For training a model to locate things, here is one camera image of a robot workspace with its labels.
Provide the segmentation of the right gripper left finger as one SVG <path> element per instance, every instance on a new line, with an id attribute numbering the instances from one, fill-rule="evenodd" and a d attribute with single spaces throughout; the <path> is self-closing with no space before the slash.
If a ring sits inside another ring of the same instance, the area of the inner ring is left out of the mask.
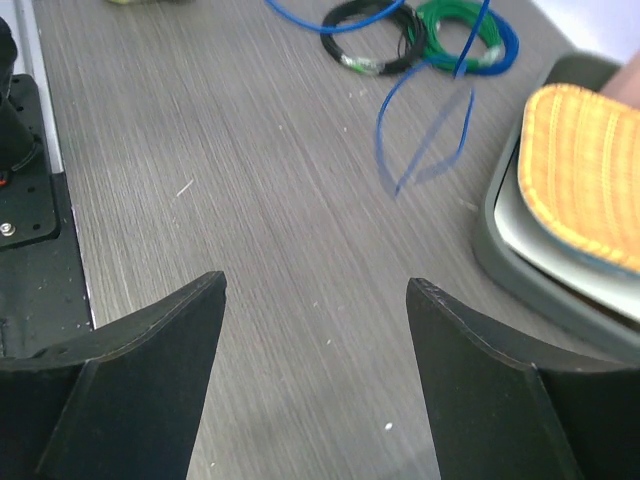
<path id="1" fill-rule="evenodd" d="M 222 272 L 1 362 L 5 479 L 183 479 L 226 304 Z"/>

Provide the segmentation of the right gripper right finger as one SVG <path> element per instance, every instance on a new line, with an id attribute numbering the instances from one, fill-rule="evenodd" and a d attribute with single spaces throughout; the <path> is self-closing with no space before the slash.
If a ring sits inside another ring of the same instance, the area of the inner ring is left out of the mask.
<path id="1" fill-rule="evenodd" d="M 635 479 L 639 370 L 550 345 L 413 278 L 406 308 L 445 479 Z"/>

